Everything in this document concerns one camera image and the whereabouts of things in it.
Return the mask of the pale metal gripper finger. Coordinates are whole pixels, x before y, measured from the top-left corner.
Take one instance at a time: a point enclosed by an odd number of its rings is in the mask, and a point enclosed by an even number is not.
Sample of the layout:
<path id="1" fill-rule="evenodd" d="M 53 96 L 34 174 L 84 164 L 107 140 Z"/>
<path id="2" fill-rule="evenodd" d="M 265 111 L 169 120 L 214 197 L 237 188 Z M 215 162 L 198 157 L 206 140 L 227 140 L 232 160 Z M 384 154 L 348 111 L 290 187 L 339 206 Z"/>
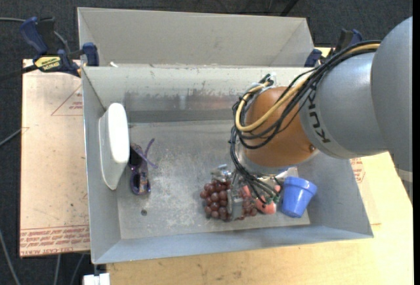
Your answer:
<path id="1" fill-rule="evenodd" d="M 216 181 L 229 181 L 230 171 L 228 170 L 228 166 L 226 164 L 217 166 L 211 170 L 211 176 Z"/>
<path id="2" fill-rule="evenodd" d="M 243 217 L 243 197 L 239 189 L 228 191 L 228 213 L 231 220 L 241 219 Z"/>

